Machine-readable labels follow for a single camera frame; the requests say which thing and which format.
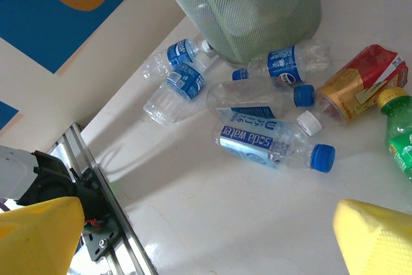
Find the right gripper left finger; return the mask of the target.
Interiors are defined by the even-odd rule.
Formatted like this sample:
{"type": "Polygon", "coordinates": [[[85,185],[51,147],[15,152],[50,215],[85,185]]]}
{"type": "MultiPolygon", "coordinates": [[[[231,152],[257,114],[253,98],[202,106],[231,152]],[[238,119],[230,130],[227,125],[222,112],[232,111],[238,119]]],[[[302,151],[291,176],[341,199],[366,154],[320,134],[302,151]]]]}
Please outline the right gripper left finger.
{"type": "Polygon", "coordinates": [[[66,274],[80,240],[84,212],[62,197],[1,214],[1,274],[66,274]]]}

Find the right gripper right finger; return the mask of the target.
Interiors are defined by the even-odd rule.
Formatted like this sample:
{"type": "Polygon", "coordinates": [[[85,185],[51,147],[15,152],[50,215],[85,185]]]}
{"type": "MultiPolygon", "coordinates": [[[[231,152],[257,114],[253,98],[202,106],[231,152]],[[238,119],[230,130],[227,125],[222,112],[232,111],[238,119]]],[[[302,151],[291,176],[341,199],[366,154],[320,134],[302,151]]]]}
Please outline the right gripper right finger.
{"type": "Polygon", "coordinates": [[[410,214],[344,199],[333,230],[349,274],[411,274],[410,214]]]}

